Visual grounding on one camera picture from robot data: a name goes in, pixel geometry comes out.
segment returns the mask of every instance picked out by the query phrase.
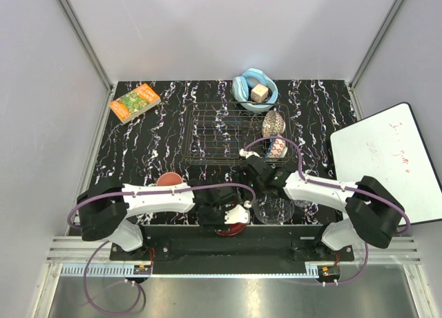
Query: beige cube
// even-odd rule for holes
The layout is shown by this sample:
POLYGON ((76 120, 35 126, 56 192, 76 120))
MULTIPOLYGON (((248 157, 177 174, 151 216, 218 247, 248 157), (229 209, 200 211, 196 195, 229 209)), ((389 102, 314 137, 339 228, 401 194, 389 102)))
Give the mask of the beige cube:
POLYGON ((262 84, 258 84, 251 90, 251 99, 254 102, 264 102, 269 94, 269 88, 263 86, 262 84))

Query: handwriting on whiteboard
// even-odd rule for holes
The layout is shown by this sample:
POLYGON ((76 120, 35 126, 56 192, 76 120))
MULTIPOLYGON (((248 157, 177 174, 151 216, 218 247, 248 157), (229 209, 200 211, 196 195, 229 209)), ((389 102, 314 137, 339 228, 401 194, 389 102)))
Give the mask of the handwriting on whiteboard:
MULTIPOLYGON (((390 123, 390 127, 393 128, 393 130, 395 132, 395 135, 398 136, 397 141, 400 142, 401 141, 401 131, 403 129, 402 122, 399 122, 399 123, 396 123, 396 124, 391 124, 390 123)), ((402 165, 405 166, 405 172, 406 173, 411 173, 412 172, 412 170, 409 167, 410 160, 407 157, 407 154, 406 154, 405 150, 400 150, 397 153, 394 153, 393 156, 397 157, 402 162, 402 165)))

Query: wire rack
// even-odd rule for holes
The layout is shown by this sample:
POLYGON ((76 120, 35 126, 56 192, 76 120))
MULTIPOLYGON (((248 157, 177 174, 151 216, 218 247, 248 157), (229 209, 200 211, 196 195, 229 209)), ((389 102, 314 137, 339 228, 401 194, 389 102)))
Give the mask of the wire rack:
MULTIPOLYGON (((239 165, 240 150, 261 138, 262 122, 267 112, 254 113, 243 109, 241 102, 196 102, 186 110, 184 144, 182 154, 191 165, 239 165)), ((289 109, 285 104, 275 104, 286 127, 282 136, 291 138, 289 109)), ((284 158, 266 158, 270 141, 257 143, 251 148, 264 160, 275 166, 292 158, 288 147, 284 158)))

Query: book cover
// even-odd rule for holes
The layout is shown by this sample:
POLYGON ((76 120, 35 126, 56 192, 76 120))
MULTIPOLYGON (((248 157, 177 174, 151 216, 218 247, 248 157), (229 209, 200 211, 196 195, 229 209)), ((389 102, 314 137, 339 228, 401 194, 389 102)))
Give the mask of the book cover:
POLYGON ((126 124, 161 102, 159 95, 143 84, 109 103, 110 109, 126 124))

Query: black marble table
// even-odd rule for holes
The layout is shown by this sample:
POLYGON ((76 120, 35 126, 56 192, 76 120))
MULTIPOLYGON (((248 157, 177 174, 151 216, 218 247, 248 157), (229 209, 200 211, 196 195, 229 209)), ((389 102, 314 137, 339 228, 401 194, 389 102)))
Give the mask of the black marble table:
MULTIPOLYGON (((289 108, 291 139, 302 147, 303 170, 311 175, 334 178, 329 167, 330 135, 356 121, 344 81, 279 80, 279 103, 289 108)), ((212 183, 231 180, 231 167, 189 165, 181 152, 186 110, 194 102, 234 101, 231 81, 119 82, 115 98, 147 83, 161 96, 154 109, 122 124, 110 112, 91 184, 114 176, 123 183, 153 185, 161 174, 175 171, 184 180, 199 178, 212 183)), ((298 204, 287 223, 317 224, 336 221, 334 210, 315 204, 298 204)), ((157 213, 138 217, 142 224, 195 225, 194 214, 157 213)), ((260 223, 256 217, 252 223, 260 223)))

